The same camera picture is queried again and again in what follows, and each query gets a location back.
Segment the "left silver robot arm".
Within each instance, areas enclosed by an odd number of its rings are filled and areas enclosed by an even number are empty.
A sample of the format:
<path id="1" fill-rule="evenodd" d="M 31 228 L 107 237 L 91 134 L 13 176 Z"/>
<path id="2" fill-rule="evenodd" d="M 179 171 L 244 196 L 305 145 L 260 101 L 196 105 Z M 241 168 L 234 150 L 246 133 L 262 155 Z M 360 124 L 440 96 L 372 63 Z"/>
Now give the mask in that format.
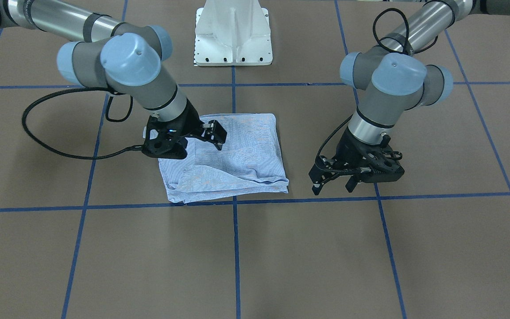
<path id="1" fill-rule="evenodd" d="M 360 183 L 389 183 L 405 170 L 402 153 L 390 146 L 391 131 L 404 111 L 435 105 L 453 89 L 453 77 L 442 66 L 425 65 L 414 56 L 431 48 L 439 35 L 473 14 L 510 16 L 510 0 L 428 0 L 407 17 L 397 8 L 403 23 L 384 37 L 372 26 L 375 46 L 368 52 L 347 54 L 340 65 L 340 79 L 365 95 L 355 112 L 339 129 L 344 132 L 332 158 L 317 152 L 309 171 L 315 195 L 340 176 L 348 176 L 348 192 Z"/>

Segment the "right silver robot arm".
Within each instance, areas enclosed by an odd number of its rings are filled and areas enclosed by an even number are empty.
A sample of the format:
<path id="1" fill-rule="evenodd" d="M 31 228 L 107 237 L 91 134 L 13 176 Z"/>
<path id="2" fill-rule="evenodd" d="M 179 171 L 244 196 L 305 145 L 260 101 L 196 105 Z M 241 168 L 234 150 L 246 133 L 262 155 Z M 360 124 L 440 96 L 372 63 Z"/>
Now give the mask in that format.
<path id="1" fill-rule="evenodd" d="M 67 158 L 67 154 L 37 138 L 27 116 L 37 105 L 67 93 L 103 91 L 109 94 L 106 110 L 115 96 L 127 95 L 149 113 L 143 143 L 103 158 L 140 152 L 151 158 L 182 160 L 188 139 L 211 143 L 221 151 L 227 133 L 218 121 L 203 122 L 186 93 L 162 65 L 173 52 L 170 35 L 156 25 L 138 27 L 107 14 L 92 12 L 60 0 L 0 0 L 0 29 L 23 27 L 67 39 L 58 51 L 59 73 L 77 85 L 32 102 L 23 112 L 25 133 L 41 147 Z"/>

